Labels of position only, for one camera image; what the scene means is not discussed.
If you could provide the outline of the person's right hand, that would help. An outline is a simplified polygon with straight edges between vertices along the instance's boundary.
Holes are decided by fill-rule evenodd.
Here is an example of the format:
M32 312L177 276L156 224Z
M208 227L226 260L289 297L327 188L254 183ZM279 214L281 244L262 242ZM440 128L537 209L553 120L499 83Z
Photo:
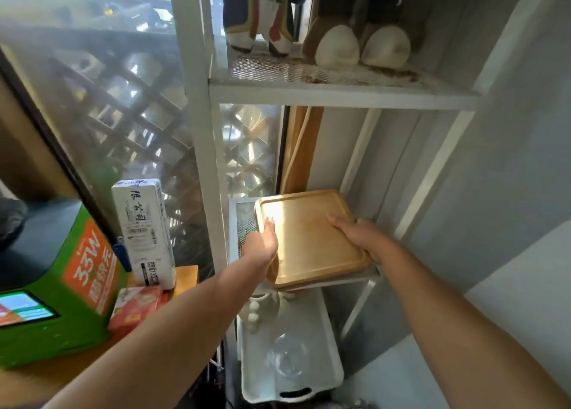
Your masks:
M355 221L357 231L354 235L345 236L354 245L368 252L375 263L385 265L402 259L406 253L403 247L383 233L373 222L365 219Z

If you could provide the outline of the brown plush toy white feet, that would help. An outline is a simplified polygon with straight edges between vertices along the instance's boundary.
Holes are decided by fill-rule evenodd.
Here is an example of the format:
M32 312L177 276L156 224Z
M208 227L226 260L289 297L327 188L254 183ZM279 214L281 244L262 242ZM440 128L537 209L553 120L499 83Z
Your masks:
M435 0L317 0L305 60L333 69L400 70L422 47Z

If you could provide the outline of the red and white packet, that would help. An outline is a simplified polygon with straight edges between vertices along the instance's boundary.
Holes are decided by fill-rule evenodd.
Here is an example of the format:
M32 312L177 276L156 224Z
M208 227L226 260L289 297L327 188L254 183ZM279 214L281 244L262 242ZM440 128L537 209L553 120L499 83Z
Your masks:
M117 338L124 338L169 299L170 292L163 291L160 286L121 289L107 326L108 331Z

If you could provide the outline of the blue lighter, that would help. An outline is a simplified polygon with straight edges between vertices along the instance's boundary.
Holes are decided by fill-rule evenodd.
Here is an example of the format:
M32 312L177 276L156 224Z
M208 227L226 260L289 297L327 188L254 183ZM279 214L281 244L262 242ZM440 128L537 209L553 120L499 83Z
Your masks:
M126 273L132 272L130 259L128 257L128 253L124 244L121 242L117 242L113 244L112 249L114 251L115 256L118 258L118 261L125 270L125 272Z

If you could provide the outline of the clear glass bowl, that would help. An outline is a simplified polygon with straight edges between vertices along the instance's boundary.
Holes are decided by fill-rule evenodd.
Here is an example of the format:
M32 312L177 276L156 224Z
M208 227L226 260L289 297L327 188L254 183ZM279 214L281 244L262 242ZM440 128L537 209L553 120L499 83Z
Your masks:
M309 372L310 356L302 340L282 333L269 348L266 362L278 378L297 380Z

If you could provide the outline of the person's left hand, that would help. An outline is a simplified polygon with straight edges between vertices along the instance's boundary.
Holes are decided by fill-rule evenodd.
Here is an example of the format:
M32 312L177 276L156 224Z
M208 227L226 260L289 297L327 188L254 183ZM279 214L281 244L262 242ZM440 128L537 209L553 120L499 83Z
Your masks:
M241 258L255 272L259 282L265 280L268 269L277 256L277 244L264 244L262 232L251 232L247 235L241 249Z

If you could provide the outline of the green charging kiosk box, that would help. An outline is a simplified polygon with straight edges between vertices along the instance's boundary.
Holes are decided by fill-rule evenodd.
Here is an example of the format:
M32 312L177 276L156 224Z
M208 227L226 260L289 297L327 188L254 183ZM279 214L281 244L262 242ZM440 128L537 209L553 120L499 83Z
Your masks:
M77 199L0 198L0 369L108 340L126 272Z

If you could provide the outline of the upright wooden boards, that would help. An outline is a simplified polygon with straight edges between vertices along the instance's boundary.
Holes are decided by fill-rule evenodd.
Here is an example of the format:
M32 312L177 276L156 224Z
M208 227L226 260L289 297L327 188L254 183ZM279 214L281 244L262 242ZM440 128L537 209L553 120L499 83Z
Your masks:
M287 117L279 194L307 189L324 107L292 106Z

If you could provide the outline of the person's right forearm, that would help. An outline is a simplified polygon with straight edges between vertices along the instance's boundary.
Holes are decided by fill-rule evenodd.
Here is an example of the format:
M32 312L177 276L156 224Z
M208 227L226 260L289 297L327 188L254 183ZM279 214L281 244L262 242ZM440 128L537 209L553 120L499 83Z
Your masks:
M382 238L375 256L451 409L571 409L518 341L408 250Z

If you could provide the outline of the white carton box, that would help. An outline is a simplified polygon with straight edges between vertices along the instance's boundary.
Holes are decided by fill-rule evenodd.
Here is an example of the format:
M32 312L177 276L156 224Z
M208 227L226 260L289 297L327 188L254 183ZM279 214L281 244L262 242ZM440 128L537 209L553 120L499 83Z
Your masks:
M175 259L160 180L122 180L111 193L135 280L173 290Z

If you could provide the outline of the white plastic tray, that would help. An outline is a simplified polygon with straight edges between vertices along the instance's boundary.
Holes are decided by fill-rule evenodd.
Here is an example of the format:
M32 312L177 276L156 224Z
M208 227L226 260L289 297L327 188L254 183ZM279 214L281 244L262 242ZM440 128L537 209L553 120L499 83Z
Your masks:
M253 301L257 324L238 317L237 329L245 401L300 403L341 386L344 369L320 288Z

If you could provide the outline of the wooden cutting board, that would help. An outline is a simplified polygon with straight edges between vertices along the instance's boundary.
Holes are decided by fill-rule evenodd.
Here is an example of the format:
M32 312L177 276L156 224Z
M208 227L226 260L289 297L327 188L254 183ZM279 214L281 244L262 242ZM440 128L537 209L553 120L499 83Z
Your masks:
M278 240L267 281L274 290L321 283L359 273L372 259L361 247L330 224L328 215L353 219L345 197L337 190L316 190L259 198L255 216L263 230L272 219Z

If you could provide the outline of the person's left forearm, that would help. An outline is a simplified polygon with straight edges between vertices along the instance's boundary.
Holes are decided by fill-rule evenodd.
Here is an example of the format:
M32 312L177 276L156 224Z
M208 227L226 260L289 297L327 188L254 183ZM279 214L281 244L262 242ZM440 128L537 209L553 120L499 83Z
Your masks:
M174 297L42 409L174 409L265 278L271 261L243 256Z

